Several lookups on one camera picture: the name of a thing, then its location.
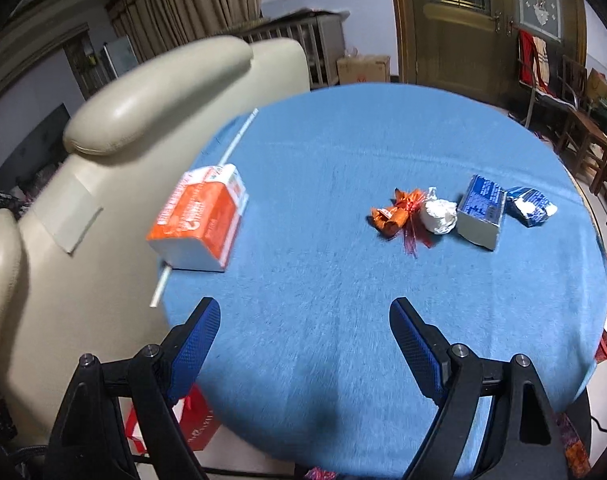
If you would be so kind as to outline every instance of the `blue and white wrapper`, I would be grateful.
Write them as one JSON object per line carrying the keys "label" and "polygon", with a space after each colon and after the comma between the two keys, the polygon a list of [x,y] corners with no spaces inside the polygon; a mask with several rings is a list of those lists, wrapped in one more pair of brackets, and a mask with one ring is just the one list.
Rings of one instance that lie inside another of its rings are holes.
{"label": "blue and white wrapper", "polygon": [[528,227],[543,224],[557,212],[557,206],[550,202],[542,192],[531,187],[508,189],[506,201],[512,214],[521,219]]}

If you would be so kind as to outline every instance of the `white straw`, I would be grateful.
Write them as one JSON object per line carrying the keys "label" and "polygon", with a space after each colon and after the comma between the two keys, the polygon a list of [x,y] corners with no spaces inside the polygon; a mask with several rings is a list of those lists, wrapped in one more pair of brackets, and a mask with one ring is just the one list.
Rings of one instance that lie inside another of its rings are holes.
{"label": "white straw", "polygon": [[[246,133],[248,126],[250,126],[252,121],[255,120],[255,117],[257,117],[258,113],[259,113],[259,110],[257,108],[255,108],[252,111],[252,113],[250,114],[248,119],[246,119],[245,123],[242,125],[240,130],[237,132],[237,135],[235,135],[234,139],[232,139],[230,146],[228,146],[228,149],[222,156],[221,160],[219,160],[218,166],[223,166],[226,162],[228,162],[228,158],[231,156],[232,152],[237,147],[237,144],[239,144],[239,141],[242,140],[242,137],[244,136],[244,133]],[[154,289],[154,294],[152,295],[152,300],[150,302],[151,308],[156,308],[157,306],[159,306],[159,302],[162,300],[162,295],[164,294],[164,290],[168,283],[168,279],[170,278],[171,272],[172,272],[172,267],[170,267],[169,264],[164,262],[164,270],[162,270],[162,275],[159,277],[159,280],[157,281],[157,287],[155,287],[155,289]]]}

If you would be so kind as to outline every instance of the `blue gripper pad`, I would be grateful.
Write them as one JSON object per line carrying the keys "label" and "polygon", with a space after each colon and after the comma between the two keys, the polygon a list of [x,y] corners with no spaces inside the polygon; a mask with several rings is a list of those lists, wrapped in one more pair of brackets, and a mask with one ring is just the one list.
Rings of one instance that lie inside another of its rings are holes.
{"label": "blue gripper pad", "polygon": [[390,328],[421,393],[440,406],[451,373],[448,341],[439,329],[424,323],[406,298],[392,302]]}
{"label": "blue gripper pad", "polygon": [[188,395],[213,344],[220,322],[219,304],[212,298],[203,298],[181,326],[188,330],[191,327],[192,329],[185,336],[183,344],[170,351],[171,355],[174,354],[167,393],[171,404],[176,404],[178,400]]}

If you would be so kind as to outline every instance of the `round table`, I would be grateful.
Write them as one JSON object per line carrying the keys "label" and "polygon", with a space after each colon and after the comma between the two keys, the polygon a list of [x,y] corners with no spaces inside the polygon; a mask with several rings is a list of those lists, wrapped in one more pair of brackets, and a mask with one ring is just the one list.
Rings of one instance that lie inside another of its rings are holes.
{"label": "round table", "polygon": [[[216,164],[244,122],[194,163]],[[360,84],[261,108],[229,160],[250,201],[226,272],[173,271],[171,324],[203,296],[222,312],[198,383],[232,431],[276,458],[399,478],[436,413],[392,336],[391,301],[484,358],[529,355],[555,410],[583,390],[607,309],[607,262],[552,150],[493,108],[435,89]],[[457,201],[478,173],[559,207],[506,216],[494,252],[453,232],[405,253],[367,222],[395,187]],[[482,399],[458,473],[472,470]]]}

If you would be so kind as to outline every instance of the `red gift bag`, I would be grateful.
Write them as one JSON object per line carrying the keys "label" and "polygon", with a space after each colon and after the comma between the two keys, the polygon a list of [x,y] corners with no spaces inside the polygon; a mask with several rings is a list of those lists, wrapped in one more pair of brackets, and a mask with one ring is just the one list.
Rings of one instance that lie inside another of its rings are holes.
{"label": "red gift bag", "polygon": [[[183,433],[188,446],[193,451],[203,450],[221,426],[221,422],[213,415],[196,384],[193,384],[190,388],[187,397],[180,399],[173,406],[172,411],[180,424],[181,433]],[[134,406],[130,409],[126,420],[126,437],[133,452],[137,454],[147,452]]]}

